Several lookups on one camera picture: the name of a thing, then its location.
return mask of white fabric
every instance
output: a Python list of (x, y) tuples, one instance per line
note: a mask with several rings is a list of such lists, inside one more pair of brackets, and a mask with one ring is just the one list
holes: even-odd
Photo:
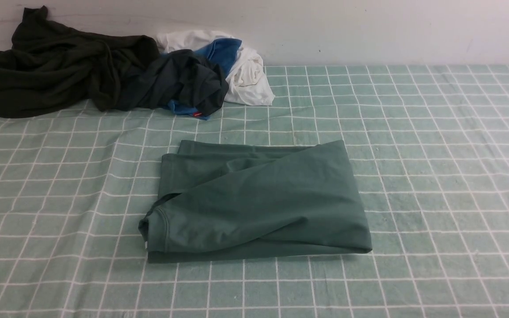
[[(197, 50), (218, 38), (235, 38), (220, 31), (190, 30), (157, 34), (157, 40), (164, 52), (176, 50)], [(262, 57), (256, 50), (244, 43), (237, 51), (237, 60), (226, 78), (229, 91), (225, 101), (244, 103), (249, 106), (272, 105), (274, 94), (264, 74)]]

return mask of dark green sweatshirt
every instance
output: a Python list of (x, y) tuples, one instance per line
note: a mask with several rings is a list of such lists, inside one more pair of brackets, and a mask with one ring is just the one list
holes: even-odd
[(158, 201), (139, 223), (149, 262), (368, 253), (343, 141), (253, 147), (182, 141), (162, 156)]

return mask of clothing pile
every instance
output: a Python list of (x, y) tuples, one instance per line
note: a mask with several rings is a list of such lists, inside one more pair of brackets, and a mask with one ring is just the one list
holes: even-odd
[(12, 49), (0, 52), (0, 117), (48, 114), (90, 98), (100, 111), (162, 107), (208, 119), (224, 100), (271, 105), (274, 98), (256, 51), (221, 32), (161, 54), (148, 36), (81, 32), (47, 17), (45, 6), (25, 8)]
[(139, 223), (148, 262), (372, 250), (342, 140), (314, 147), (182, 140), (161, 162), (158, 201)]

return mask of bed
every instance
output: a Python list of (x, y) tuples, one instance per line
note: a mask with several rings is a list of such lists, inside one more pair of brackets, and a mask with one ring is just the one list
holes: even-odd
[[(267, 67), (209, 121), (83, 101), (0, 118), (0, 318), (509, 317), (509, 66)], [(343, 139), (367, 255), (147, 264), (137, 223), (181, 140)]]

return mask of white wall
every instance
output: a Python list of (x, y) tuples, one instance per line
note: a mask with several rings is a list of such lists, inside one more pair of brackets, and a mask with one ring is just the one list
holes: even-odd
[(42, 4), (103, 34), (224, 30), (267, 64), (509, 63), (509, 0), (0, 0), (0, 49)]

